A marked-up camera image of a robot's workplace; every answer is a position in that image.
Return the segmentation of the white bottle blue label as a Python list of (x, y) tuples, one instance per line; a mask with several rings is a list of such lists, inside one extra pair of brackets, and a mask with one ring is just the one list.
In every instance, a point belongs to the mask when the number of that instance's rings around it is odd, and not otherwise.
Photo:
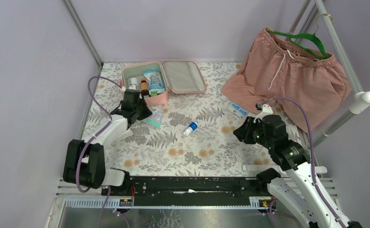
[(196, 122), (192, 122), (189, 126), (182, 132), (184, 137), (188, 137), (191, 135), (196, 129), (198, 128), (198, 124)]

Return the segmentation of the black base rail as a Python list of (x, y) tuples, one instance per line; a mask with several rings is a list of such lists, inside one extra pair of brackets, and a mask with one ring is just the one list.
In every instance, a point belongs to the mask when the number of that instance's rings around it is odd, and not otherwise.
[(135, 206), (249, 206), (250, 197), (270, 199), (261, 178), (126, 176), (122, 186), (101, 190), (101, 195), (125, 196)]

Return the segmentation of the pink shorts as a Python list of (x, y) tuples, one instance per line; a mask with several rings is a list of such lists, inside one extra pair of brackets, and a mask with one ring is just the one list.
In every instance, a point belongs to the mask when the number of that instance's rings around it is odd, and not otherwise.
[(264, 28), (221, 91), (252, 113), (257, 113), (256, 104), (274, 98), (306, 132), (336, 111), (352, 90), (335, 56), (320, 60), (318, 55), (319, 51), (303, 50)]

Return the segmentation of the blue white sachet pack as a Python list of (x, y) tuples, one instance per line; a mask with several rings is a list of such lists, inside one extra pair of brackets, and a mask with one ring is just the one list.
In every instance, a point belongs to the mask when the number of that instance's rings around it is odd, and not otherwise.
[(232, 113), (234, 114), (236, 117), (240, 118), (240, 119), (244, 119), (247, 115), (248, 115), (248, 111), (246, 111), (245, 109), (243, 109), (242, 107), (240, 107), (238, 104), (236, 103), (231, 103), (227, 109)]

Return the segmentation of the white bottle green label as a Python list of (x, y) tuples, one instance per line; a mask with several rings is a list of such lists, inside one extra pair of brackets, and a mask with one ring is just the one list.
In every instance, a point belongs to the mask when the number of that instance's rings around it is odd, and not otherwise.
[(130, 83), (129, 83), (128, 88), (131, 89), (131, 90), (137, 90), (138, 91), (139, 90), (139, 80), (135, 77), (132, 77), (130, 79)]

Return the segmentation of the brown bottle orange cap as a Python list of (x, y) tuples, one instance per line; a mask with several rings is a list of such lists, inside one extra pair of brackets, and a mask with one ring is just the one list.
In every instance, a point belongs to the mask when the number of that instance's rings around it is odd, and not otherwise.
[(141, 79), (140, 92), (143, 96), (149, 96), (149, 85), (146, 78)]

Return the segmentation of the clear bag teal strip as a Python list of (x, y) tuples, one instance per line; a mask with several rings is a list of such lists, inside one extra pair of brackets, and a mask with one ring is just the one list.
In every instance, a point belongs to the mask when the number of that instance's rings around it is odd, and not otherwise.
[(161, 128), (162, 112), (161, 111), (153, 112), (153, 114), (149, 118), (147, 118), (145, 122), (152, 127)]

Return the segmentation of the pink medicine kit case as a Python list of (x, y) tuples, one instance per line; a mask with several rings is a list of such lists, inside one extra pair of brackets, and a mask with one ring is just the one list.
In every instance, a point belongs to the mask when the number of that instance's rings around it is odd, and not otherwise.
[(122, 71), (121, 85), (129, 88), (132, 78), (136, 79), (137, 88), (140, 88), (144, 72), (155, 70), (161, 75), (161, 82), (165, 91), (159, 91), (156, 96), (146, 96), (148, 106), (159, 106), (168, 102), (170, 92), (175, 94), (200, 94), (207, 90), (202, 73), (193, 61), (149, 61), (136, 63), (125, 67)]

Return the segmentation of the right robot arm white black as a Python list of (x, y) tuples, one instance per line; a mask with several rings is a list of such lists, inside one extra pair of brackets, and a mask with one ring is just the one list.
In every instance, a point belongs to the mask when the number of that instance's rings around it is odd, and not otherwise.
[(256, 190), (271, 194), (308, 228), (360, 228), (350, 220), (331, 198), (312, 168), (310, 156), (303, 147), (289, 139), (286, 124), (280, 116), (270, 114), (262, 119), (248, 116), (233, 134), (245, 144), (259, 144), (271, 159), (294, 182), (300, 194), (286, 186), (281, 174), (269, 168), (257, 174)]

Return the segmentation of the white gauze packet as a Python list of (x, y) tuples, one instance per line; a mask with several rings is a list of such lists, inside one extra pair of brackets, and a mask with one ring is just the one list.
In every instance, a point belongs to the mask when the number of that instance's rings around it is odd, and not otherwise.
[(126, 138), (128, 138), (128, 137), (130, 137), (132, 135), (133, 135), (132, 130), (131, 129), (127, 129), (127, 130), (125, 130), (123, 133), (121, 133), (119, 135), (119, 137), (117, 138), (117, 140), (118, 141), (122, 141), (122, 140), (124, 140), (124, 139), (126, 139)]

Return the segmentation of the blue white pouch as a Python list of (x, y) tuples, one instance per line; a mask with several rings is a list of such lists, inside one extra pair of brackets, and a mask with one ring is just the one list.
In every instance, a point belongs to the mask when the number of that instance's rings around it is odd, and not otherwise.
[(148, 80), (149, 92), (152, 90), (158, 91), (158, 94), (166, 92), (166, 87), (159, 71), (148, 70), (143, 72), (143, 75)]

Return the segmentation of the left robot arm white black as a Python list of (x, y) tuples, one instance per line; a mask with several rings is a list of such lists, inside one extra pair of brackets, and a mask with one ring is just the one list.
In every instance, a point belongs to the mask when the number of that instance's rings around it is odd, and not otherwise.
[(63, 180), (83, 187), (98, 189), (112, 186), (119, 195), (130, 191), (129, 174), (117, 168), (108, 168), (105, 150), (114, 140), (130, 135), (129, 128), (136, 121), (152, 115), (147, 103), (138, 90), (126, 90), (120, 105), (109, 113), (103, 126), (84, 140), (71, 140), (67, 146)]

